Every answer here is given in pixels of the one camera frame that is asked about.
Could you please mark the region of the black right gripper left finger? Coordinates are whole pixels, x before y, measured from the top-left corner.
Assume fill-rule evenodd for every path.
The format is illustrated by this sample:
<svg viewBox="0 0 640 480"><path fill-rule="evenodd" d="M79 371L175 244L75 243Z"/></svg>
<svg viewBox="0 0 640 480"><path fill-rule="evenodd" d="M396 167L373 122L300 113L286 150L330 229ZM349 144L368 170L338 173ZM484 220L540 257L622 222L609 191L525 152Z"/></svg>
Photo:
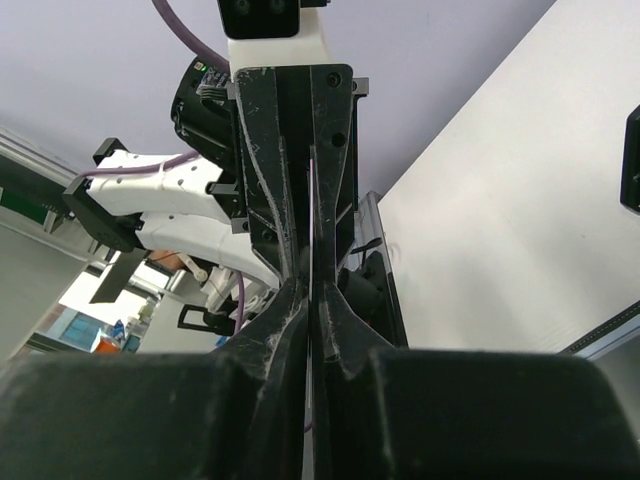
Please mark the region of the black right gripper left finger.
<svg viewBox="0 0 640 480"><path fill-rule="evenodd" d="M5 479L298 479L308 299L287 280L204 354L63 354L1 371Z"/></svg>

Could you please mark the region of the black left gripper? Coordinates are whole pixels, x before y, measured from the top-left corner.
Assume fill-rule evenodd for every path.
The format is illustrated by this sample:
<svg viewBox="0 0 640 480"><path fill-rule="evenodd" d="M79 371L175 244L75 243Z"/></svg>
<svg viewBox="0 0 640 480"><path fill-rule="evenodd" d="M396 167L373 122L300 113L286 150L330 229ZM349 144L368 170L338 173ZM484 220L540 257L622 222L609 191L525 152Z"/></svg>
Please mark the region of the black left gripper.
<svg viewBox="0 0 640 480"><path fill-rule="evenodd" d="M204 87L204 156L223 170L247 214L252 250L280 283L303 286L291 181L312 174L312 283L334 283L355 240L357 102L369 79L347 64L245 68Z"/></svg>

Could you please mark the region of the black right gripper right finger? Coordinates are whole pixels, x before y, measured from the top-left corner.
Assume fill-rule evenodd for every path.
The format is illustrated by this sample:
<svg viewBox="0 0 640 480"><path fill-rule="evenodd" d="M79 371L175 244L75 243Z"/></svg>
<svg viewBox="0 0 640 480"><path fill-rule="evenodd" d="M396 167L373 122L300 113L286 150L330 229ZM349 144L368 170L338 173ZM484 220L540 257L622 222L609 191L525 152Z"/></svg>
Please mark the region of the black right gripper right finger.
<svg viewBox="0 0 640 480"><path fill-rule="evenodd" d="M313 290L318 479L635 479L604 374L558 354L400 349Z"/></svg>

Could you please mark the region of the silver grey card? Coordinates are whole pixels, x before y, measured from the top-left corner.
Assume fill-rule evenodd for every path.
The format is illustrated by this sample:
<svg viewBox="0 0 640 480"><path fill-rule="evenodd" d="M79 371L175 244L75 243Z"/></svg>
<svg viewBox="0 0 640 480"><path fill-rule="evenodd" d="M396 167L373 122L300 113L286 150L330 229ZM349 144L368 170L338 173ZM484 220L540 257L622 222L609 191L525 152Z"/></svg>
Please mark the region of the silver grey card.
<svg viewBox="0 0 640 480"><path fill-rule="evenodd" d="M309 281L308 281L308 304L312 307L313 287L314 287L314 200L315 200L315 168L314 161L309 159L308 170L308 194L309 194ZM313 341L312 328L309 328L308 335L308 361L307 361L307 413L304 434L308 434L313 428Z"/></svg>

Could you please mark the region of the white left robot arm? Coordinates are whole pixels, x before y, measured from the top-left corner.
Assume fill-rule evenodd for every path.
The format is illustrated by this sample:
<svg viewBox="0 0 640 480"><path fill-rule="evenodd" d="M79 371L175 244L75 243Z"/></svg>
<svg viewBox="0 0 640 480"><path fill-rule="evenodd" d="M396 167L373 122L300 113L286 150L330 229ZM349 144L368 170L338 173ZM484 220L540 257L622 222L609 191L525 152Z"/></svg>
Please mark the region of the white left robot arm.
<svg viewBox="0 0 640 480"><path fill-rule="evenodd" d="M249 68L201 59L170 109L183 155L105 140L64 200L101 244L177 250L275 286L333 283L355 240L357 109L345 64Z"/></svg>

